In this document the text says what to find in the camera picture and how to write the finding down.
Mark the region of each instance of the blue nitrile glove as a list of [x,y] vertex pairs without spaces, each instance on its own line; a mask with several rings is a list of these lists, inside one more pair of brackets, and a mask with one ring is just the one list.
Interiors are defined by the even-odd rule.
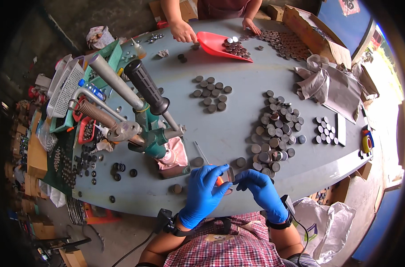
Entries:
[[288,218],[288,211],[268,175],[255,170],[245,170],[235,175],[234,184],[238,184],[237,191],[250,189],[256,203],[267,211],[270,222],[282,223]]
[[229,168],[228,164],[222,166],[207,165],[194,169],[190,173],[188,185],[188,199],[186,205],[178,213],[183,226],[194,228],[202,219],[209,215],[219,205],[231,182],[224,182],[215,186],[217,177]]

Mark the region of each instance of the glue bottle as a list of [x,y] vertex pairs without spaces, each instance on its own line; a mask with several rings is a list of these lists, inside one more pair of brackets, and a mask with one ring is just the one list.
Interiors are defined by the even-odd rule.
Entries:
[[131,38],[131,40],[134,43],[134,49],[136,49],[136,53],[139,59],[144,58],[146,56],[145,49],[140,44],[136,43],[133,38]]
[[90,92],[93,93],[93,95],[97,96],[98,99],[102,100],[103,102],[106,101],[106,95],[100,91],[99,88],[97,88],[93,83],[86,83],[84,79],[81,79],[78,82],[78,86],[87,88]]

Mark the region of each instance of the gray table surface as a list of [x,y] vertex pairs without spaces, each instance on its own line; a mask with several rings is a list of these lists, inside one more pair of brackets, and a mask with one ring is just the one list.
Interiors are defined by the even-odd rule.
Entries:
[[[195,33],[199,31],[213,32],[225,36],[240,36],[243,34],[242,19],[205,20],[191,23]],[[264,29],[288,31],[288,29],[272,20],[255,20],[255,24]],[[308,196],[320,189],[332,185],[362,166],[369,158],[360,159],[361,127],[365,125],[362,115],[357,124],[346,121],[346,147],[341,145],[314,144],[312,139],[316,136],[313,119],[316,116],[327,116],[336,126],[336,114],[313,102],[300,100],[296,94],[295,83],[301,79],[293,72],[293,67],[306,67],[306,62],[295,60],[287,61],[279,56],[267,42],[250,39],[243,42],[243,46],[251,52],[254,63],[215,57],[207,54],[202,48],[192,50],[191,45],[179,43],[172,38],[170,29],[157,30],[165,37],[154,44],[145,42],[150,34],[137,38],[145,48],[147,56],[142,60],[152,79],[158,87],[163,87],[171,101],[169,109],[177,123],[186,125],[184,141],[189,159],[201,156],[194,145],[197,141],[205,156],[211,164],[233,164],[238,157],[245,157],[252,161],[250,151],[252,142],[250,136],[260,125],[260,117],[267,104],[263,93],[272,90],[275,96],[283,96],[292,107],[300,110],[305,124],[295,136],[305,135],[308,142],[295,144],[296,155],[285,162],[281,162],[281,170],[275,175],[275,188],[278,194],[288,194],[292,200]],[[259,45],[265,47],[263,51],[255,48]],[[130,42],[122,45],[123,56],[135,50]],[[170,56],[159,58],[156,53],[168,49]],[[188,59],[187,63],[180,63],[177,55],[183,53]],[[119,67],[126,63],[120,61]],[[229,85],[233,91],[228,96],[227,109],[223,112],[209,114],[204,106],[203,99],[195,99],[192,92],[198,88],[193,82],[197,75],[204,78],[214,77],[216,82]],[[134,120],[134,114],[129,106],[115,91],[106,103],[116,109],[122,106],[121,115]],[[81,145],[76,145],[74,155],[81,154]],[[132,152],[127,148],[127,142],[122,142],[111,153],[101,151],[104,160],[96,163],[97,184],[91,183],[91,176],[77,178],[77,184],[72,194],[85,202],[131,214],[157,216],[160,208],[173,211],[173,214],[184,207],[186,194],[173,194],[168,191],[169,186],[181,184],[185,186],[189,175],[161,180],[157,173],[157,165],[153,159],[145,155]],[[122,179],[117,182],[110,174],[115,162],[124,163],[127,170]],[[135,168],[138,176],[131,178],[128,171]],[[210,216],[231,216],[261,208],[253,200],[249,190],[235,191],[223,197],[219,206]],[[111,203],[109,196],[115,196],[116,202]]]

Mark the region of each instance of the blue bottle cap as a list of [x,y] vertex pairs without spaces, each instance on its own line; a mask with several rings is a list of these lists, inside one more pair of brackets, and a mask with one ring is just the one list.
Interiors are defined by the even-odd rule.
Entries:
[[85,80],[84,79],[81,79],[79,82],[78,82],[78,86],[83,86],[84,85],[84,83],[85,83]]

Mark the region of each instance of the red dustpan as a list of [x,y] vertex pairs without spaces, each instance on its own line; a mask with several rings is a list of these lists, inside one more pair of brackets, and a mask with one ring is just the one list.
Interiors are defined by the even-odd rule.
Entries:
[[245,61],[253,62],[252,59],[245,59],[240,56],[232,55],[225,52],[225,47],[222,45],[225,40],[228,38],[223,35],[218,35],[210,32],[198,32],[196,34],[198,41],[200,42],[201,47],[213,56],[223,56],[226,58],[241,59]]

